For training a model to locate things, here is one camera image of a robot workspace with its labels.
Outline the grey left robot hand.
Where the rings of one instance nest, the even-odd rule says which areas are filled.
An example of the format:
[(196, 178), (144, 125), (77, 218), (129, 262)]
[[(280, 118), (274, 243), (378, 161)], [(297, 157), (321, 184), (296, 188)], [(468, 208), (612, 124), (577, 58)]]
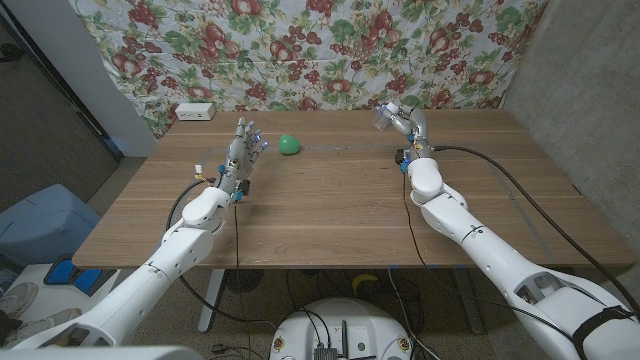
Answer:
[(268, 147), (261, 130), (255, 129), (254, 125), (253, 121), (239, 118), (225, 161), (218, 169), (220, 177), (216, 187), (231, 197), (238, 192), (241, 183), (248, 180), (255, 162)]

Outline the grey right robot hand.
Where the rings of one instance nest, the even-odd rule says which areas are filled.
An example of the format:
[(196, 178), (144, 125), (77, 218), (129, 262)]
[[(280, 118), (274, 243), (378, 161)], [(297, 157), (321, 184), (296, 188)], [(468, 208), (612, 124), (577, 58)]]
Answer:
[(405, 157), (409, 162), (432, 157), (426, 116), (422, 110), (389, 102), (377, 106), (376, 113), (378, 118), (375, 121), (375, 127), (378, 130), (384, 131), (392, 127), (407, 138), (409, 147), (405, 150)]

